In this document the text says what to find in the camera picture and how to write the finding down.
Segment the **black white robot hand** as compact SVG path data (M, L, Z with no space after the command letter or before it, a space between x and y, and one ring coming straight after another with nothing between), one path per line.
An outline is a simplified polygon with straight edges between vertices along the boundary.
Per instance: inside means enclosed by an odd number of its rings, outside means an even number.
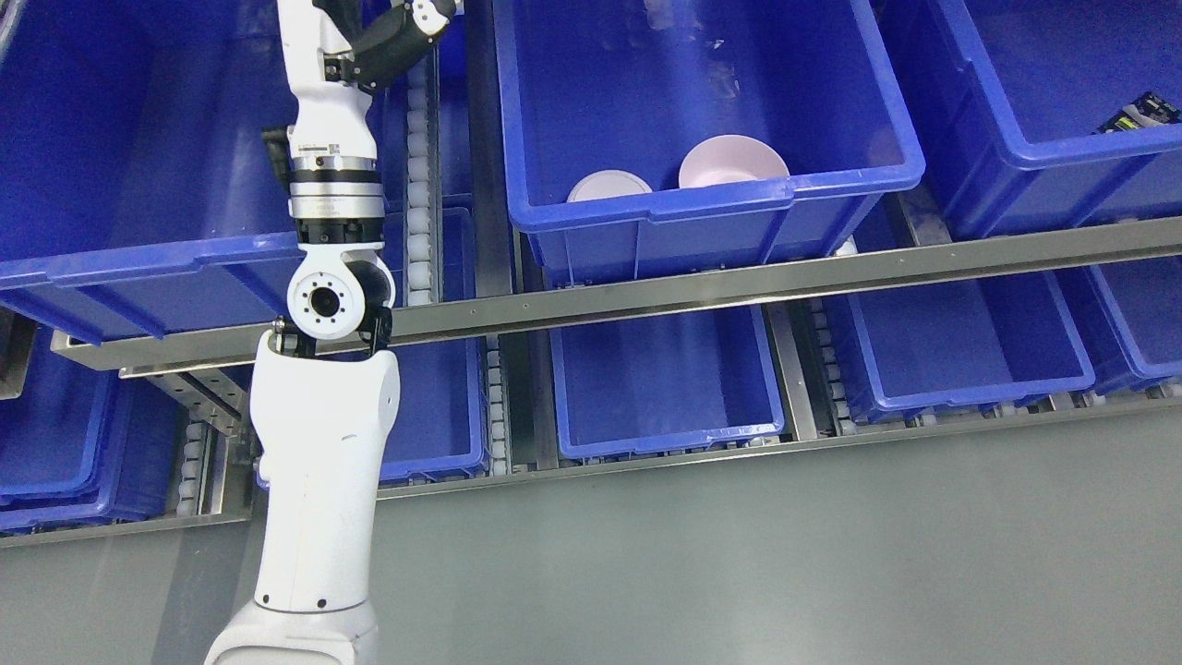
M416 67L442 37L461 1L392 1L390 9L363 24L359 1L313 1L344 38L343 47L322 56L326 82L374 94Z

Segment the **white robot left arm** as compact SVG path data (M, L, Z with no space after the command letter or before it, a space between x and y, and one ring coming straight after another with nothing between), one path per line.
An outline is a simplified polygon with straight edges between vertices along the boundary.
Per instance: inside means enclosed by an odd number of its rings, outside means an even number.
M333 71L349 59L361 12L351 1L280 1L277 11L298 103L280 164L304 257L288 317L264 332L254 361L249 413L269 484L255 589L204 660L374 664L375 495L400 371L384 346L395 283L381 261L371 96Z

